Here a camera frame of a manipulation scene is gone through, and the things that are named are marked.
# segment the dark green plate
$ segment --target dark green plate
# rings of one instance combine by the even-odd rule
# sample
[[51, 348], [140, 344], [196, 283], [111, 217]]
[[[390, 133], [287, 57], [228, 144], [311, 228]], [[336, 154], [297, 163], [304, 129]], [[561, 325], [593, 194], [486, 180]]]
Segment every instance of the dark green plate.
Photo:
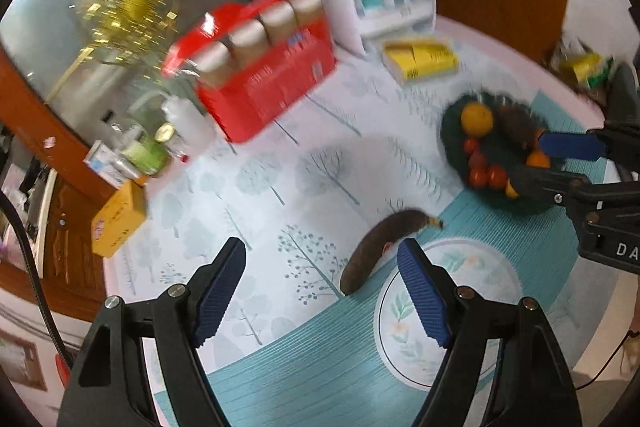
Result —
[[[456, 170], [465, 186], [468, 186], [469, 158], [462, 150], [463, 143], [467, 137], [460, 124], [460, 114], [467, 102], [471, 102], [472, 100], [484, 103], [484, 105], [490, 107], [491, 110], [495, 110], [501, 105], [517, 105], [529, 113], [530, 118], [536, 126], [548, 128], [545, 119], [533, 113], [529, 106], [515, 102], [506, 95], [492, 95], [485, 91], [463, 95], [457, 102], [454, 102], [445, 110], [440, 124], [440, 139], [444, 145], [447, 161]], [[517, 146], [507, 139], [497, 125], [494, 125], [494, 129], [482, 138], [480, 143], [480, 149], [486, 156], [489, 164], [501, 165], [507, 173], [510, 172], [514, 165], [524, 165], [527, 160], [527, 153], [518, 149]], [[552, 168], [561, 169], [563, 165], [564, 160], [557, 158], [551, 159]], [[476, 192], [483, 203], [492, 208], [506, 210], [519, 216], [539, 214], [551, 208], [550, 204], [539, 203], [529, 198], [510, 200], [503, 190], [491, 190], [487, 187], [477, 190]]]

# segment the gold decoration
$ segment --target gold decoration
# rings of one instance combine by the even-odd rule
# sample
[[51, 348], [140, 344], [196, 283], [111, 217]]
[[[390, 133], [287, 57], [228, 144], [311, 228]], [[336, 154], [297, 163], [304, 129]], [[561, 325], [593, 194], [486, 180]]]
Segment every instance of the gold decoration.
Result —
[[177, 0], [81, 0], [81, 5], [82, 18], [91, 26], [90, 42], [60, 77], [46, 103], [87, 60], [122, 66], [143, 61], [157, 69], [172, 43], [170, 36], [177, 31]]

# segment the tomato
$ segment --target tomato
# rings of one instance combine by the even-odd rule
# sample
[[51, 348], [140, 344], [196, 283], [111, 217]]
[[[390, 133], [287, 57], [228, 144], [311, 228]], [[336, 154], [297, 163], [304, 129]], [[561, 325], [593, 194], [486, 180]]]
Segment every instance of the tomato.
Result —
[[489, 186], [494, 190], [504, 190], [507, 186], [507, 172], [499, 165], [489, 165], [486, 174]]
[[478, 149], [480, 149], [478, 138], [467, 138], [462, 144], [462, 150], [468, 155], [472, 155]]
[[469, 158], [469, 168], [479, 168], [486, 169], [486, 166], [489, 165], [489, 162], [486, 160], [484, 154], [482, 154], [479, 150], [474, 152]]
[[469, 185], [471, 188], [479, 190], [486, 187], [487, 175], [486, 169], [474, 167], [469, 172]]

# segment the blue gripper pad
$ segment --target blue gripper pad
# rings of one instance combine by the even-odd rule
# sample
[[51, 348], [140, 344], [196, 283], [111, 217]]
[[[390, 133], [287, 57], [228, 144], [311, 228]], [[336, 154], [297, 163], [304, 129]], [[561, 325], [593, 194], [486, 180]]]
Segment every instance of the blue gripper pad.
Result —
[[206, 269], [203, 275], [209, 279], [208, 286], [202, 291], [196, 306], [196, 322], [192, 335], [194, 347], [200, 347], [218, 331], [226, 308], [244, 273], [245, 265], [244, 244], [239, 239], [231, 238], [222, 247], [213, 263], [198, 268], [191, 278], [189, 286], [196, 279], [198, 271]]
[[430, 263], [415, 239], [405, 239], [400, 243], [398, 270], [424, 332], [440, 347], [449, 346], [452, 335], [447, 324], [447, 306], [427, 274], [424, 261]]
[[607, 146], [594, 134], [546, 132], [538, 140], [538, 145], [551, 158], [594, 162], [607, 154]]

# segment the yellow packaging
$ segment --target yellow packaging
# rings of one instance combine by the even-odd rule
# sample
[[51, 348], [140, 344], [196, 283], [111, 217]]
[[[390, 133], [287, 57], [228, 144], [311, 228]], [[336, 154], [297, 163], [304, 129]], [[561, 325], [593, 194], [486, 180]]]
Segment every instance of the yellow packaging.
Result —
[[111, 257], [145, 219], [145, 190], [126, 180], [91, 221], [92, 250]]
[[382, 63], [401, 85], [422, 76], [458, 69], [456, 54], [434, 39], [386, 42], [384, 48]]

